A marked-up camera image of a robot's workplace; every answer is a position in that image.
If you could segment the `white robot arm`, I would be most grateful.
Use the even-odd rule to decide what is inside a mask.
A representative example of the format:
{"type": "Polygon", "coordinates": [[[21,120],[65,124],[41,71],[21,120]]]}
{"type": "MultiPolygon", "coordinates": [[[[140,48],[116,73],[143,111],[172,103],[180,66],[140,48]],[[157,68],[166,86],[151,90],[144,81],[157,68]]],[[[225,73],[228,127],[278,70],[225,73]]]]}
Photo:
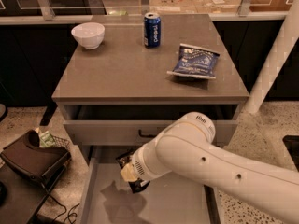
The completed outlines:
{"type": "Polygon", "coordinates": [[[146,185],[173,172],[224,191],[286,224],[299,224],[299,173],[216,147],[215,134],[209,117],[188,113],[130,154],[121,176],[146,185]]]}

